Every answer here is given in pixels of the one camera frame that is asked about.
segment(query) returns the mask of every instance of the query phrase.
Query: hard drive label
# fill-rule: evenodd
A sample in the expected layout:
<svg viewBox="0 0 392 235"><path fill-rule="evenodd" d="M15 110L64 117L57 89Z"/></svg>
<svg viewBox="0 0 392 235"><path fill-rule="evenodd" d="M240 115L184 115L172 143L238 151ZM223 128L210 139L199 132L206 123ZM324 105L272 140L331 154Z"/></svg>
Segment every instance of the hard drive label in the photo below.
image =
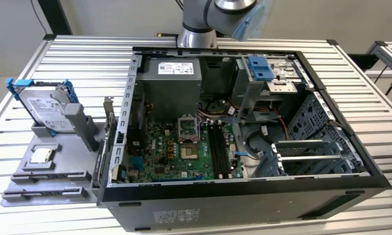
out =
<svg viewBox="0 0 392 235"><path fill-rule="evenodd" d="M63 115L60 102L53 98L29 97L28 102L44 125L56 132L73 131L69 120Z"/></svg>

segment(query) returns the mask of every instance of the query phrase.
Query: metal rail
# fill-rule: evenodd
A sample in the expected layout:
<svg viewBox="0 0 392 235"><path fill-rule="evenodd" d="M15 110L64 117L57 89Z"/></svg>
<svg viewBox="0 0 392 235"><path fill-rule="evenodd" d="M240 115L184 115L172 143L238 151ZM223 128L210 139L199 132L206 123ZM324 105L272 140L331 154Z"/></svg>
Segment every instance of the metal rail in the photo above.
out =
<svg viewBox="0 0 392 235"><path fill-rule="evenodd" d="M122 107L132 46L175 47L175 38L107 38L59 36L44 42L20 79L36 81L69 79L76 87L84 112L96 122L106 120L103 102L114 96L114 110ZM392 103L370 82L340 47L316 40L219 39L219 48L300 50L327 86L366 149L392 184ZM0 193L32 139L32 120L19 102L8 95L0 107ZM287 234L392 235L392 189L362 202L328 220L280 224L235 225L159 234ZM107 209L95 204L3 208L0 233L28 234L79 230L77 232L127 234Z"/></svg>

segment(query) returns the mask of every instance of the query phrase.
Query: processor chip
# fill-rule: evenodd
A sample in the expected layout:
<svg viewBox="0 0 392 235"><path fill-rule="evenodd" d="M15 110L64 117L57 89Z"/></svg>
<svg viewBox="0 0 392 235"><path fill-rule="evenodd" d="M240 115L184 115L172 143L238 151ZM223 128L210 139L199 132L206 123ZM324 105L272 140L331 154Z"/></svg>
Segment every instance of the processor chip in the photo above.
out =
<svg viewBox="0 0 392 235"><path fill-rule="evenodd" d="M35 152L32 153L29 162L33 164L47 163L52 153L53 153L53 149L49 149L49 148L36 149Z"/></svg>

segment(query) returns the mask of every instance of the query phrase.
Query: motherboard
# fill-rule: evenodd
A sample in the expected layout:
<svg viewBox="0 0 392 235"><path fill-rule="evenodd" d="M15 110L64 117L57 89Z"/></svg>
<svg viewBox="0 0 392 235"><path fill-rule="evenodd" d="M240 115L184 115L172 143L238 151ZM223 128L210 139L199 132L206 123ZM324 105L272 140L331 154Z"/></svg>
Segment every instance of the motherboard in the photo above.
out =
<svg viewBox="0 0 392 235"><path fill-rule="evenodd" d="M243 178L242 164L234 157L238 149L231 124L195 124L192 120L150 123L147 147L132 151L130 182Z"/></svg>

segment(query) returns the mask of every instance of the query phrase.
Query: power supply label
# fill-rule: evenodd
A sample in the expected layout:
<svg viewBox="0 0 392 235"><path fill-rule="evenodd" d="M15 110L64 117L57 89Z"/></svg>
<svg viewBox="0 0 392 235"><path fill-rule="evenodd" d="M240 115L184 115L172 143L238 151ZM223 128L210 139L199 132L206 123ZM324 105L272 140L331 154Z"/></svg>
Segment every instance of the power supply label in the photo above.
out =
<svg viewBox="0 0 392 235"><path fill-rule="evenodd" d="M198 222L200 209L155 211L155 220L158 224L190 223Z"/></svg>
<svg viewBox="0 0 392 235"><path fill-rule="evenodd" d="M159 63L159 74L194 74L194 63Z"/></svg>
<svg viewBox="0 0 392 235"><path fill-rule="evenodd" d="M63 115L60 102L53 98L29 97L28 102L45 127L56 132L72 132L73 127Z"/></svg>

